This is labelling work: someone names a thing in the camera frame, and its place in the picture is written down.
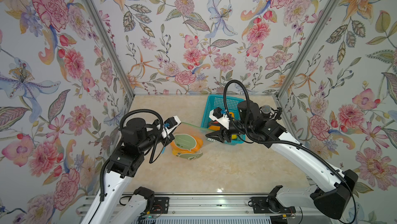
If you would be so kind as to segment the clear zip-top bag green print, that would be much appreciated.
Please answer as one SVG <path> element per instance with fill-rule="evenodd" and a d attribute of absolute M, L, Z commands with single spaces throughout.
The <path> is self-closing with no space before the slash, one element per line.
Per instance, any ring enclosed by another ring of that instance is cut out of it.
<path fill-rule="evenodd" d="M 174 138 L 181 138 L 186 142 L 185 149 L 188 150 L 185 154 L 178 154 L 175 157 L 183 158 L 189 161 L 196 160 L 203 156 L 203 148 L 210 143 L 207 140 L 206 134 L 213 132 L 213 130 L 201 128 L 195 125 L 191 125 L 188 123 L 182 123 L 178 128 L 173 132 Z M 195 140 L 193 136 L 199 137 L 203 140 L 204 144 L 202 148 L 198 152 L 191 151 L 195 147 Z"/>

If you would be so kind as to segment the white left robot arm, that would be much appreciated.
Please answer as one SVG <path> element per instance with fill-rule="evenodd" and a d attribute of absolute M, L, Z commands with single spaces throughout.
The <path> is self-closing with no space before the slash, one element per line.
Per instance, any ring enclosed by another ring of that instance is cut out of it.
<path fill-rule="evenodd" d="M 117 214 L 114 210 L 126 187 L 144 162 L 145 153 L 163 141 L 163 120 L 147 124 L 142 118 L 133 118 L 124 125 L 121 139 L 100 171 L 100 189 L 86 216 L 84 224 L 132 224 L 149 211 L 154 192 L 141 187 Z"/>

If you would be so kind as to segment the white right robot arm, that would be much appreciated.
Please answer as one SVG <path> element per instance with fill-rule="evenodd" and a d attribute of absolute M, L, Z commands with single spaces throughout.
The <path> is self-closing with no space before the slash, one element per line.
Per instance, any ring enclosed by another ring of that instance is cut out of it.
<path fill-rule="evenodd" d="M 259 107 L 252 101 L 242 101 L 237 109 L 239 119 L 226 108 L 216 107 L 209 112 L 212 123 L 220 127 L 206 135 L 209 140 L 230 143 L 234 135 L 245 135 L 251 142 L 264 145 L 287 158 L 314 182 L 314 185 L 300 190 L 275 186 L 267 196 L 268 209 L 279 213 L 287 207 L 308 207 L 331 219 L 341 220 L 348 203 L 355 200 L 353 190 L 358 175 L 352 170 L 334 167 L 295 139 L 278 123 L 281 108 Z"/>

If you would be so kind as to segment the teal plastic basket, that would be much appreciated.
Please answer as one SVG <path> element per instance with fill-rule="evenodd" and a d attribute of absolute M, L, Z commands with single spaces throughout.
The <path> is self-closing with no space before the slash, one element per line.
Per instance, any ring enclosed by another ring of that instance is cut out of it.
<path fill-rule="evenodd" d="M 211 142 L 237 145 L 245 142 L 245 134 L 240 122 L 237 105 L 243 99 L 209 95 L 207 98 L 201 127 L 209 129 L 206 139 Z"/>

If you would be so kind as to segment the aluminium front rail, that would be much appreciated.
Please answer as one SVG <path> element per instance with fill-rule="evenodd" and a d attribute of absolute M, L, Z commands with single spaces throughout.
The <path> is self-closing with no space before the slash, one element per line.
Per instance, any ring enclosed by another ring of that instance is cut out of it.
<path fill-rule="evenodd" d="M 123 194 L 114 213 L 117 214 L 129 202 L 133 194 Z M 154 197 L 169 197 L 167 214 L 141 214 L 132 224 L 335 224 L 315 209 L 294 207 L 295 214 L 255 214 L 248 206 L 251 197 L 265 195 L 192 195 L 160 194 Z M 94 197 L 80 207 L 78 216 L 86 216 Z"/>

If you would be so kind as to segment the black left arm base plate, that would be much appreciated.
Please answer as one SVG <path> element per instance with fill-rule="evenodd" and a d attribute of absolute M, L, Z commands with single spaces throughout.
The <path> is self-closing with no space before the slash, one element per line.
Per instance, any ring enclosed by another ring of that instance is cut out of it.
<path fill-rule="evenodd" d="M 142 212 L 143 214 L 167 214 L 170 206 L 169 197 L 154 197 L 146 205 L 146 209 Z"/>

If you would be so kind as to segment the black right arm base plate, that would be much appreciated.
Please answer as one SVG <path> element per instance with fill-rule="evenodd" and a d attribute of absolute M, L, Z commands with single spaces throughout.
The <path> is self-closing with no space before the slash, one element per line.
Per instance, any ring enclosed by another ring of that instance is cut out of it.
<path fill-rule="evenodd" d="M 277 200 L 268 197 L 251 197 L 248 206 L 255 214 L 295 214 L 294 207 L 284 207 Z"/>

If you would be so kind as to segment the aluminium corner post left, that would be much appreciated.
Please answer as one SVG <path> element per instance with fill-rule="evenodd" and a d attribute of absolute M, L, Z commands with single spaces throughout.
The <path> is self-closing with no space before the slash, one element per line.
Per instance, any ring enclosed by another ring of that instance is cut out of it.
<path fill-rule="evenodd" d="M 83 0 L 83 3 L 87 6 L 87 11 L 90 17 L 93 20 L 94 26 L 98 30 L 98 36 L 100 37 L 103 46 L 105 47 L 106 51 L 110 55 L 110 60 L 113 62 L 114 68 L 118 73 L 122 85 L 128 94 L 128 96 L 133 100 L 134 99 L 134 91 L 130 86 L 129 80 L 127 79 L 126 73 L 123 70 L 122 64 L 119 60 L 119 57 L 116 53 L 116 49 L 111 41 L 111 38 L 108 36 L 105 25 L 100 17 L 99 11 L 97 10 L 95 3 L 93 0 Z"/>

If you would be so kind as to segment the aluminium corner post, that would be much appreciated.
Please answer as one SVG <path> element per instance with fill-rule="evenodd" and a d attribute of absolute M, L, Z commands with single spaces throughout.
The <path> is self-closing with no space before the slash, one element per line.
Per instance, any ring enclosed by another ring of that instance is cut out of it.
<path fill-rule="evenodd" d="M 287 94 L 287 89 L 289 85 L 292 83 L 296 72 L 299 70 L 301 64 L 305 60 L 305 57 L 309 53 L 312 46 L 315 44 L 317 38 L 319 37 L 322 30 L 325 28 L 328 23 L 329 18 L 331 17 L 333 11 L 337 7 L 340 0 L 328 0 L 325 7 L 323 8 L 323 14 L 319 17 L 317 23 L 314 25 L 312 31 L 307 36 L 307 40 L 305 41 L 301 52 L 299 52 L 297 59 L 294 61 L 292 68 L 290 69 L 281 89 L 276 95 L 276 100 L 281 100 L 281 98 Z"/>
<path fill-rule="evenodd" d="M 110 60 L 113 62 L 114 68 L 118 73 L 122 85 L 128 94 L 128 96 L 133 100 L 134 99 L 134 91 L 130 86 L 129 80 L 127 79 L 126 73 L 123 70 L 122 64 L 119 60 L 119 57 L 116 53 L 116 49 L 111 41 L 111 38 L 108 36 L 105 25 L 100 17 L 99 11 L 97 10 L 95 3 L 93 0 L 83 0 L 83 3 L 87 6 L 87 11 L 90 17 L 93 20 L 94 26 L 98 30 L 98 36 L 100 37 L 103 46 L 105 47 L 106 51 L 110 55 Z"/>

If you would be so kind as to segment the aluminium corner post right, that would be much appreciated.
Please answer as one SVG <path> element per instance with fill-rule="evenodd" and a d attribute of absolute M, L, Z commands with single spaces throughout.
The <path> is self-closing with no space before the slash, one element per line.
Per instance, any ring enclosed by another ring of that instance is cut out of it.
<path fill-rule="evenodd" d="M 292 83 L 296 72 L 299 70 L 301 64 L 305 60 L 305 57 L 309 53 L 312 46 L 315 44 L 317 38 L 319 37 L 322 30 L 325 28 L 328 23 L 329 18 L 331 17 L 333 11 L 337 7 L 340 0 L 328 0 L 325 7 L 323 8 L 323 14 L 319 17 L 317 23 L 314 25 L 312 31 L 307 36 L 307 40 L 305 41 L 301 52 L 299 52 L 297 59 L 294 61 L 292 68 L 290 69 L 281 89 L 276 95 L 276 100 L 281 100 L 281 98 L 287 94 L 287 89 L 289 85 Z"/>

